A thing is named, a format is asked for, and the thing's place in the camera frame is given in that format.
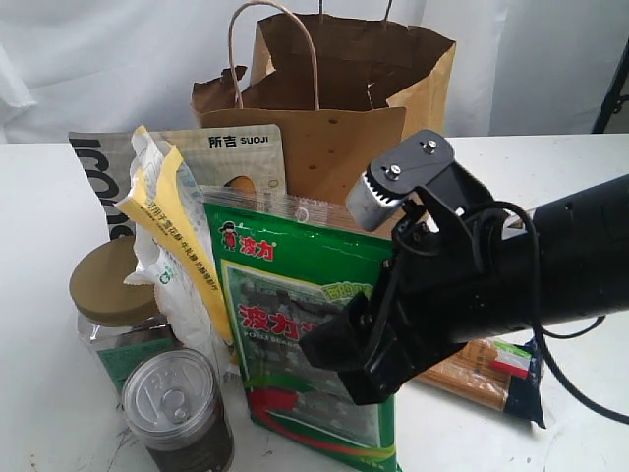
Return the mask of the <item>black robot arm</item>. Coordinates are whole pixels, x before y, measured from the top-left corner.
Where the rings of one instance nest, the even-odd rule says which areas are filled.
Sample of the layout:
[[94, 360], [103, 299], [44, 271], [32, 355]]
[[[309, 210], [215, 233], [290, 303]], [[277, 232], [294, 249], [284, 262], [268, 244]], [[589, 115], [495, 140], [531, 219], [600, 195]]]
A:
[[402, 206], [371, 294], [303, 336], [309, 363], [356, 404], [386, 400], [475, 339], [596, 318], [628, 307], [628, 180], [618, 177], [525, 217], [488, 202], [450, 243]]

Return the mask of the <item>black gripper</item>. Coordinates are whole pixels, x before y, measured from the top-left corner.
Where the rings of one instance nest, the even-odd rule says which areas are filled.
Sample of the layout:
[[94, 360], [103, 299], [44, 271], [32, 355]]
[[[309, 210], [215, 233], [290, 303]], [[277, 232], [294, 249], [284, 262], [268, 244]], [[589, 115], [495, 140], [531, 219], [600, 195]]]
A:
[[475, 303], [464, 291], [491, 274], [491, 231], [480, 217], [457, 227], [459, 234], [432, 232], [403, 217], [372, 294], [353, 296], [339, 316], [300, 340], [309, 363], [335, 373], [356, 404], [383, 402], [478, 336], [465, 326]]

